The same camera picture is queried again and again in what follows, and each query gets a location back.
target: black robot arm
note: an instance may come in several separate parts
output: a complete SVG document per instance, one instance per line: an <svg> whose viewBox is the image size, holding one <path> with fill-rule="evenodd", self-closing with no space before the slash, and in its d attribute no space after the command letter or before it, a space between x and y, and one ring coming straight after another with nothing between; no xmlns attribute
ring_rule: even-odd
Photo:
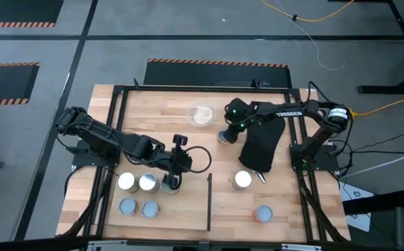
<svg viewBox="0 0 404 251"><path fill-rule="evenodd" d="M320 128L312 136L297 145L295 158L298 161L314 162L315 156L321 145L334 133L346 130L350 117L349 109L344 105L334 102L319 102L308 100L293 104L275 105L271 102L245 103L235 98L225 106L225 120L228 123L227 130L219 133L221 142L235 143L237 135L249 128L254 123L265 123L276 118L307 116L315 120Z"/></svg>
<svg viewBox="0 0 404 251"><path fill-rule="evenodd" d="M56 122L57 132L62 135L77 135L90 146L90 152L100 158L110 159L120 150L133 165L157 167L165 174L163 182L171 189L178 189L181 173L189 172L192 158L181 149L187 137L174 135L176 144L171 151L165 145L146 135L126 134L91 118L84 108L66 108Z"/></svg>

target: floor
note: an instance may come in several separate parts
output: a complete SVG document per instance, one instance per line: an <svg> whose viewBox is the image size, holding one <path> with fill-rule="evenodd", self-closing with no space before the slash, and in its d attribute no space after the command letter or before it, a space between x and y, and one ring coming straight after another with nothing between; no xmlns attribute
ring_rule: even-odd
<svg viewBox="0 0 404 251"><path fill-rule="evenodd" d="M321 17L340 8L327 0L280 0L300 16ZM395 0L404 17L404 1ZM52 29L2 29L0 35L80 35L91 0L65 0ZM297 22L310 35L401 35L387 4L353 3L337 16L316 23ZM104 0L99 1L89 35L303 35L296 26L258 0ZM0 107L0 241L13 239L22 207L36 173L52 118L66 83L77 40L0 40L0 63L41 64L30 102ZM404 79L404 42L317 41L321 62L310 41L295 40L92 40L87 41L67 106L88 107L94 84L142 82L149 58L210 59L283 63L295 88L317 83L333 100L365 112L404 96L359 95L360 84L395 85ZM358 118L353 147L404 132L404 103ZM404 151L404 137L377 147ZM394 159L386 154L355 155L353 172ZM63 202L63 183L72 155L54 144L27 238L53 237ZM348 183L374 193L404 189L404 162L353 176ZM352 236L361 233L352 230Z"/></svg>

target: black cloth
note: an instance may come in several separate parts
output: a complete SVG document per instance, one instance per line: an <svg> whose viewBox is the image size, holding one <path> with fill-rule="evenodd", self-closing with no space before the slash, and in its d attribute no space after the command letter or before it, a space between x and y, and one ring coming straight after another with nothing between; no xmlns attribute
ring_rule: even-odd
<svg viewBox="0 0 404 251"><path fill-rule="evenodd" d="M270 172L274 151L285 129L285 120L275 119L263 124L255 123L247 129L246 141L239 161L257 172Z"/></svg>

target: wooden tabletop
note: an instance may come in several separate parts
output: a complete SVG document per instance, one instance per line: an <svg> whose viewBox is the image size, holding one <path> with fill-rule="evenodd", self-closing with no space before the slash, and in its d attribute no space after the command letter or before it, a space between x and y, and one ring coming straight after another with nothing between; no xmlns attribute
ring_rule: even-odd
<svg viewBox="0 0 404 251"><path fill-rule="evenodd" d="M90 116L105 121L112 96L112 85L95 85L88 108ZM301 97L306 98L307 91L302 89ZM209 171L203 174L184 174L183 185L176 195L165 195L158 192L154 195L139 191L128 194L117 186L114 177L110 193L109 208L105 219L104 238L143 238L165 240L210 240L210 241L262 241L262 242L305 242L304 221L297 178L292 171L288 146L290 145L290 129L287 123L275 151L274 162L269 173L265 174L267 182L261 183L252 174L249 188L238 191L232 187L231 178L245 167L237 160L245 142L245 134L239 136L237 143L224 146L217 141L217 134L226 127L223 119L223 107L233 98L241 98L245 102L252 100L283 103L282 94L274 93L198 93L173 91L129 91L128 104L123 122L123 132L135 132L153 137L170 150L172 136L176 133L188 137L189 146L204 146L212 154L213 163ZM185 117L185 109L194 100L210 102L217 108L214 124L205 128L197 128L189 124ZM115 110L114 121L117 121L119 103ZM297 137L301 141L299 126ZM318 125L306 118L306 127L312 135ZM206 153L191 152L194 159L193 169L201 169L206 165ZM164 172L144 166L131 166L121 157L115 172L132 172L140 176L145 172L153 172L159 179ZM211 231L206 231L207 222L207 174L212 173L213 190L211 205ZM85 167L71 179L67 195L59 219L57 233L63 233L72 225L87 206L94 167ZM343 204L337 182L328 172L316 172L317 187L323 211L332 224L346 238L350 238ZM126 197L134 197L141 204L143 201L155 199L160 206L157 218L146 219L139 213L134 216L122 215L119 202ZM256 206L268 205L273 209L274 218L269 223L257 223L251 216ZM311 222L315 238L318 238L315 214L312 209Z"/></svg>

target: clear bowl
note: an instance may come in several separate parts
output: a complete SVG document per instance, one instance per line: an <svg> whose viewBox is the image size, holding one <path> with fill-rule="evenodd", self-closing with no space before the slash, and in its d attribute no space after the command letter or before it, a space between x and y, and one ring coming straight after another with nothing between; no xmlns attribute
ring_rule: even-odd
<svg viewBox="0 0 404 251"><path fill-rule="evenodd" d="M186 119L193 126L209 126L216 120L216 115L216 106L206 100L194 100L186 107Z"/></svg>

